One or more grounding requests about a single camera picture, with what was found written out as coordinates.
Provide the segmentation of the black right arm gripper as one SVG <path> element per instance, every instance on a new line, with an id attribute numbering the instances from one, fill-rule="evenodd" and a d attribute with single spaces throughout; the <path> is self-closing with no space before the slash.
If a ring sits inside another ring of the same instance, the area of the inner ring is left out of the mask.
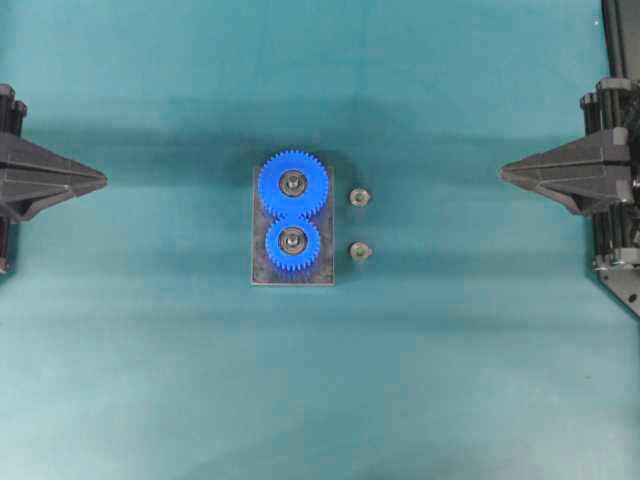
<path id="1" fill-rule="evenodd" d="M 594 270 L 637 269 L 639 82 L 604 78 L 581 98 L 580 107 L 590 135 L 506 164 L 500 177 L 573 215 L 592 215 Z"/>

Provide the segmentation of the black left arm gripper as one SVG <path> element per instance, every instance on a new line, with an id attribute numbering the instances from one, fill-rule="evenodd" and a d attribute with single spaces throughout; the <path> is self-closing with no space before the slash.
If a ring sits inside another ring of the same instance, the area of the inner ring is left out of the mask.
<path id="1" fill-rule="evenodd" d="M 105 187 L 107 177 L 20 137 L 26 105 L 9 84 L 1 85 L 1 272 L 9 269 L 11 221 Z"/>

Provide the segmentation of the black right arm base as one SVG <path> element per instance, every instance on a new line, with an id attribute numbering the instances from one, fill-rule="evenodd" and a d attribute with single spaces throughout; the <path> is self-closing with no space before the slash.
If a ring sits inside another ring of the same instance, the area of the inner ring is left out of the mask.
<path id="1" fill-rule="evenodd" d="M 639 267 L 595 262 L 598 281 L 639 318 Z"/>

